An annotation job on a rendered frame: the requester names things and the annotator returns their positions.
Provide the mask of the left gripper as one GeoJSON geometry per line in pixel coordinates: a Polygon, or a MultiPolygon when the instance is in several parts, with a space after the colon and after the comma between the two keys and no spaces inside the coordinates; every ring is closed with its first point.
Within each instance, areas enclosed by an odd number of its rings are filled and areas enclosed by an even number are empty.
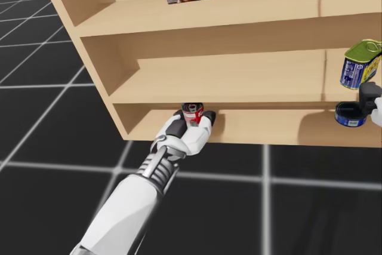
{"type": "Polygon", "coordinates": [[[165,147],[168,160],[180,160],[198,154],[210,138],[216,112],[205,110],[197,127],[188,127],[183,111],[176,111],[156,135],[150,153],[165,147]]]}

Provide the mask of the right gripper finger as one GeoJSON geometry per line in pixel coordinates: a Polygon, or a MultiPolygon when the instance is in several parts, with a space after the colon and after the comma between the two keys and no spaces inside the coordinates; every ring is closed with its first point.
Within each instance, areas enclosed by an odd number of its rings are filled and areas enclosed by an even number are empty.
{"type": "Polygon", "coordinates": [[[371,115],[374,124],[382,126],[382,87],[364,82],[359,87],[359,106],[364,117],[371,115]]]}

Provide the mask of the red and white can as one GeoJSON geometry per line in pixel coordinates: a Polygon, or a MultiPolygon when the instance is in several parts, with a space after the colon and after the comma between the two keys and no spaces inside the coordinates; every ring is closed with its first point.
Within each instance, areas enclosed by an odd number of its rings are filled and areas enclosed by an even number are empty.
{"type": "Polygon", "coordinates": [[[188,127],[197,127],[204,111],[203,103],[183,103],[181,110],[188,127]]]}

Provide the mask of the blue flat can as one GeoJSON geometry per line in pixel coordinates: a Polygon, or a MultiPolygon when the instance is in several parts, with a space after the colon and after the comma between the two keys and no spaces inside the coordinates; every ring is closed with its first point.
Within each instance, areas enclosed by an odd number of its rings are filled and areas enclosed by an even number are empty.
{"type": "Polygon", "coordinates": [[[360,127],[366,118],[359,102],[339,102],[335,107],[335,120],[345,127],[360,127]]]}

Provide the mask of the green and blue rectangular can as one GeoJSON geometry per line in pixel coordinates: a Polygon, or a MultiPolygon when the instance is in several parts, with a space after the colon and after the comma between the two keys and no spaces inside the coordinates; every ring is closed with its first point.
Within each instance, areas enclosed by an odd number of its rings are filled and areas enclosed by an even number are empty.
{"type": "Polygon", "coordinates": [[[363,39],[344,54],[340,84],[351,90],[359,89],[376,73],[382,59],[382,41],[363,39]]]}

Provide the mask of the pale wooden shelf unit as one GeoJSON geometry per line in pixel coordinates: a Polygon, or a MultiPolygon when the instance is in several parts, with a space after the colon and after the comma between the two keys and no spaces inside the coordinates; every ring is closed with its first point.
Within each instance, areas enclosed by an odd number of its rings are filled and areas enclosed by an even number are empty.
{"type": "Polygon", "coordinates": [[[183,102],[217,112],[211,142],[379,148],[335,121],[347,49],[382,40],[382,0],[52,0],[125,140],[183,102]]]}

